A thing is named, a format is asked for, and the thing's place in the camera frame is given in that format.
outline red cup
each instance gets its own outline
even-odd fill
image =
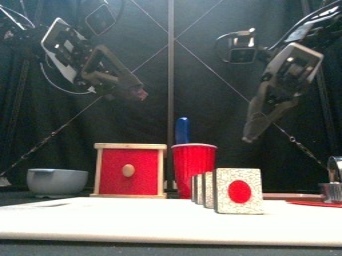
[[[190,177],[214,168],[217,147],[208,144],[186,143],[172,147],[173,170],[178,197],[190,198]]]

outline white tabletop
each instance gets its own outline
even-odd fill
[[[181,199],[59,199],[0,207],[0,239],[342,246],[342,208],[263,207],[263,215],[229,215]]]

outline gray bowl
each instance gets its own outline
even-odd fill
[[[61,198],[81,192],[88,172],[65,169],[27,169],[26,185],[35,197]]]

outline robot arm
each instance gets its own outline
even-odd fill
[[[323,55],[297,43],[268,63],[257,93],[248,106],[242,141],[252,142],[284,112],[297,104],[323,60]]]
[[[26,52],[27,48],[31,52],[34,48],[33,54],[37,58],[46,54],[62,77],[88,92],[129,100],[144,100],[148,94],[137,77],[109,49],[104,45],[92,47],[88,40],[90,32],[96,35],[104,33],[114,22],[108,5],[102,0],[98,0],[100,5],[97,1],[82,2],[85,6],[96,7],[93,11],[86,10],[86,29],[81,30],[88,32],[85,36],[59,18],[55,18],[47,29],[35,28],[33,24],[21,25],[0,5],[2,42],[14,50],[23,48],[22,52]]]
[[[307,15],[269,48],[257,47],[253,29],[216,39],[214,52],[222,62],[246,64],[257,59],[267,65],[248,104],[242,141],[257,139],[297,104],[321,63],[320,52],[340,36],[342,1],[335,1]]]

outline black backdrop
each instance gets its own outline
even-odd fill
[[[29,19],[49,26],[55,17],[75,23],[77,1],[26,1]],[[92,39],[113,51],[144,83],[149,94],[142,102],[100,99],[7,173],[9,181],[25,185],[27,168],[69,168],[89,171],[93,186],[96,150],[93,143],[166,144],[168,86],[173,78],[173,121],[188,117],[190,142],[217,146],[216,167],[255,167],[261,170],[264,192],[315,192],[327,181],[325,170],[297,149],[283,132],[271,126],[260,139],[241,142],[248,101],[259,85],[263,64],[226,65],[214,56],[214,39],[229,32],[256,29],[259,42],[271,46],[303,17],[301,3],[281,0],[174,0],[173,55],[168,56],[166,0],[109,0],[124,9],[112,29]],[[0,3],[21,11],[19,1]],[[328,110],[333,127],[340,126],[340,42],[324,60]],[[39,61],[0,45],[1,171],[96,100],[96,95],[70,95],[49,85]],[[173,73],[168,73],[173,58]],[[71,89],[55,70],[45,64],[49,79]],[[331,145],[331,124],[325,124],[319,86],[312,84],[299,105],[277,125],[325,164],[340,154],[336,132]]]

